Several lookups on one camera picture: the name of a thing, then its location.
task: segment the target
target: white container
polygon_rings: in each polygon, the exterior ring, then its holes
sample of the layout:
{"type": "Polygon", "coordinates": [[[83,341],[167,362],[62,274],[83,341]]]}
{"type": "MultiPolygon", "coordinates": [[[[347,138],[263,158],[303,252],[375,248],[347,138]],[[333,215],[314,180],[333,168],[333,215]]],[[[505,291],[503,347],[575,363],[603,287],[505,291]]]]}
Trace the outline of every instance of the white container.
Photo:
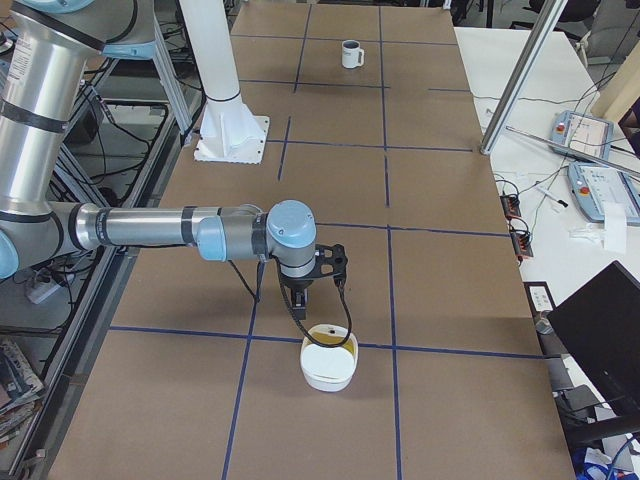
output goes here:
{"type": "MultiPolygon", "coordinates": [[[[335,325],[316,325],[309,334],[324,343],[338,343],[347,329],[335,325]]],[[[339,392],[351,381],[358,365],[358,340],[353,333],[347,343],[337,348],[316,345],[304,338],[300,349],[300,366],[309,385],[323,392],[339,392]]]]}

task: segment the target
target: white cup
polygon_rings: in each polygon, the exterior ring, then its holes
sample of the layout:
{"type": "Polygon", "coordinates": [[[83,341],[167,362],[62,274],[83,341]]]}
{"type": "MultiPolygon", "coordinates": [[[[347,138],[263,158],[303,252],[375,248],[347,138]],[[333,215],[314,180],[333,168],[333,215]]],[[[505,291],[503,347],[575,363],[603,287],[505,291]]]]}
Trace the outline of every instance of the white cup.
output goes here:
{"type": "Polygon", "coordinates": [[[356,40],[342,42],[342,66],[356,68],[362,65],[364,65],[364,50],[360,48],[360,42],[356,40]]]}

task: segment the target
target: power strip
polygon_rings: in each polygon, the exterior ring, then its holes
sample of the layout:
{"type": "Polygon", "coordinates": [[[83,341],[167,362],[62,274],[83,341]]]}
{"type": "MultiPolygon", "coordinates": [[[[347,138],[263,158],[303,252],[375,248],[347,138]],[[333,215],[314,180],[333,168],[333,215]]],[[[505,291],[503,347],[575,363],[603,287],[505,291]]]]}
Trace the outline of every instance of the power strip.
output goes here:
{"type": "Polygon", "coordinates": [[[44,302],[58,290],[73,282],[75,275],[73,273],[67,273],[66,277],[66,280],[62,278],[59,279],[61,283],[58,283],[58,281],[52,277],[43,278],[42,280],[34,279],[34,282],[29,283],[25,290],[27,300],[34,305],[44,302]]]}

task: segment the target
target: white table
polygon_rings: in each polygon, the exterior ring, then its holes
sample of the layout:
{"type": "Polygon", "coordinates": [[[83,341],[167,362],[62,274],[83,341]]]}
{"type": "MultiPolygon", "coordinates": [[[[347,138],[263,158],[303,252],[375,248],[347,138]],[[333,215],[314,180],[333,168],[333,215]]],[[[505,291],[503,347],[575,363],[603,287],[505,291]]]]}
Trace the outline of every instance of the white table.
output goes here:
{"type": "MultiPolygon", "coordinates": [[[[474,96],[500,97],[528,34],[529,32],[516,30],[456,28],[474,96]]],[[[587,91],[595,91],[593,81],[564,34],[553,33],[507,124],[518,130],[549,138],[553,120],[558,113],[564,110],[589,112],[592,100],[595,102],[594,95],[586,96],[579,104],[575,101],[587,91]],[[556,105],[525,100],[522,97],[567,102],[556,105]]],[[[488,125],[490,112],[495,110],[497,104],[498,101],[493,99],[475,99],[476,111],[483,128],[488,125]]],[[[616,125],[614,139],[617,138],[624,138],[624,135],[616,125]]],[[[626,141],[615,144],[631,149],[626,141]]],[[[612,150],[609,160],[640,170],[640,161],[624,153],[612,150]]],[[[525,189],[555,172],[562,165],[562,155],[553,153],[539,142],[507,131],[502,134],[491,154],[491,164],[494,172],[513,181],[520,189],[525,189]]],[[[636,278],[640,278],[640,255],[637,253],[640,247],[640,228],[627,228],[627,253],[624,255],[605,251],[602,243],[570,238],[570,232],[585,228],[588,220],[572,198],[566,169],[562,170],[551,187],[549,182],[542,185],[569,203],[569,208],[554,210],[557,204],[545,199],[536,189],[522,194],[520,207],[523,218],[531,227],[535,211],[542,201],[532,243],[534,258],[525,260],[520,268],[524,281],[546,281],[554,300],[559,304],[613,260],[619,260],[636,278]]]]}

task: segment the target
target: table surface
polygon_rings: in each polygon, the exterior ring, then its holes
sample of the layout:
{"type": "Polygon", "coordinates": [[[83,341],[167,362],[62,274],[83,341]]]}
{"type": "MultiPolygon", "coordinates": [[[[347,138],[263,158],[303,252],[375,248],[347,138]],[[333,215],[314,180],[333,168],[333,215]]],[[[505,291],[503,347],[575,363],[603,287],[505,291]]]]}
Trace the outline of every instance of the table surface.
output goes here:
{"type": "MultiPolygon", "coordinates": [[[[358,369],[306,385],[273,262],[254,307],[228,265],[143,251],[49,478],[572,478],[449,14],[252,2],[232,40],[264,159],[185,148],[162,205],[307,202],[349,256],[358,369]]],[[[309,294],[307,326],[343,322],[309,294]]]]}
{"type": "MultiPolygon", "coordinates": [[[[528,33],[476,28],[456,28],[455,31],[471,91],[476,96],[476,113],[481,125],[486,127],[498,101],[477,97],[500,97],[528,33]]],[[[565,110],[590,112],[598,95],[593,85],[566,37],[560,32],[553,33],[525,84],[508,125],[548,138],[553,120],[559,113],[565,110]]],[[[631,149],[617,125],[613,138],[622,139],[615,142],[616,145],[631,149]]],[[[621,152],[612,150],[609,161],[640,170],[640,161],[636,157],[621,152]]],[[[491,154],[491,164],[496,173],[524,190],[536,181],[547,179],[568,162],[546,145],[507,131],[499,138],[491,154]]],[[[558,211],[554,202],[545,199],[535,189],[522,194],[520,207],[523,218],[530,226],[535,224],[534,258],[523,262],[520,268],[523,280],[546,281],[556,304],[559,304],[613,260],[619,260],[636,278],[640,278],[640,256],[637,255],[639,228],[627,228],[626,254],[607,252],[601,242],[571,238],[570,232],[585,228],[588,220],[573,198],[566,168],[551,186],[549,181],[543,185],[569,203],[569,208],[558,211]]]]}

